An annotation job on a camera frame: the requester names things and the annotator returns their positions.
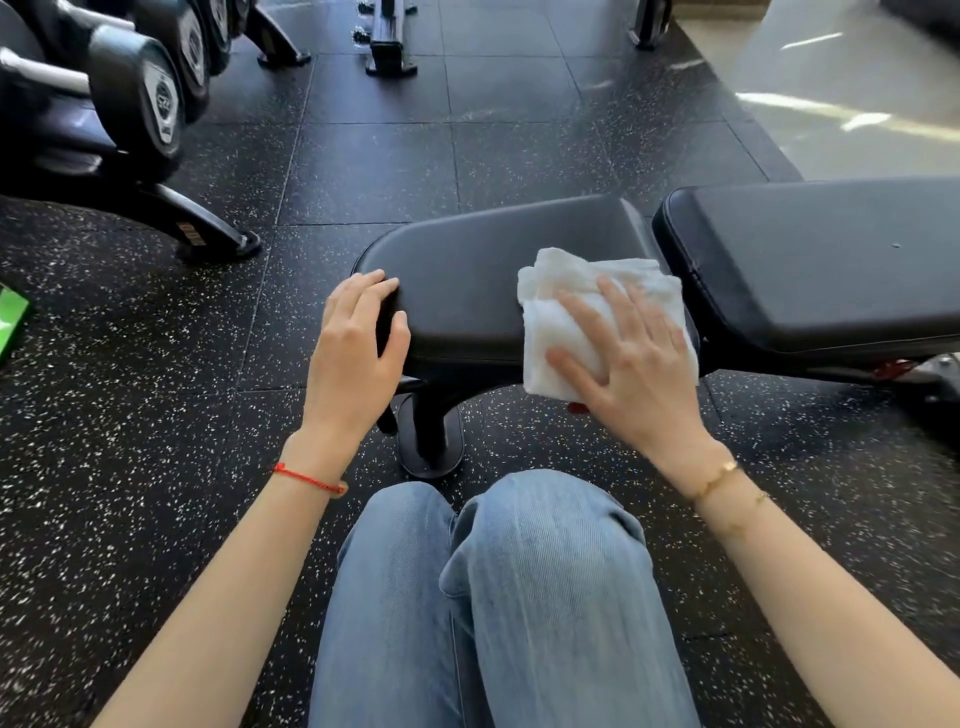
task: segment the towel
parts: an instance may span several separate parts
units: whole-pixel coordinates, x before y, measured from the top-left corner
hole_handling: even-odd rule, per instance
[[[546,350],[555,346],[572,353],[597,381],[608,380],[609,373],[600,355],[556,299],[557,291],[578,294],[616,330],[610,305],[597,288],[596,279],[600,275],[607,276],[621,288],[626,283],[641,288],[647,299],[658,304],[684,331],[690,369],[696,380],[697,352],[686,331],[680,279],[664,275],[660,265],[647,258],[588,263],[559,248],[543,248],[532,267],[520,269],[516,280],[516,297],[523,306],[523,388],[532,395],[580,400],[573,388],[546,363]]]

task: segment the left hand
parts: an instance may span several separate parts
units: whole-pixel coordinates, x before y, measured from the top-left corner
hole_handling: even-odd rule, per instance
[[[305,467],[312,459],[322,472],[306,474],[327,482],[339,479],[390,404],[410,348],[407,315],[398,311],[383,355],[377,356],[380,304],[399,286],[397,279],[384,278],[383,271],[356,274],[326,300],[320,340],[310,359],[303,423],[284,449],[291,468],[295,463]]]

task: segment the blue jeans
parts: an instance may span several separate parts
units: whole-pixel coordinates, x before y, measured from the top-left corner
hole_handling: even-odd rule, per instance
[[[570,475],[508,475],[459,517],[374,495],[340,552],[310,728],[694,728],[643,530]]]

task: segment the right hand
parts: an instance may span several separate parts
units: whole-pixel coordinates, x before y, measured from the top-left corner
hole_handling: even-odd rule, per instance
[[[557,299],[606,362],[602,383],[561,348],[546,360],[614,435],[645,455],[686,496],[696,493],[730,453],[704,427],[690,374],[684,333],[632,285],[624,293],[609,279],[597,285],[610,304],[619,332],[579,296]]]

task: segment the weight bench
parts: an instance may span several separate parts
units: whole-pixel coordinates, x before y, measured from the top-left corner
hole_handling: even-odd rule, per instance
[[[403,468],[435,479],[463,457],[457,405],[522,382],[516,272],[557,247],[587,260],[650,257],[684,284],[701,376],[718,369],[960,392],[960,179],[688,187],[652,229],[627,202],[582,197],[417,223],[354,271],[400,279],[413,334],[397,390]]]

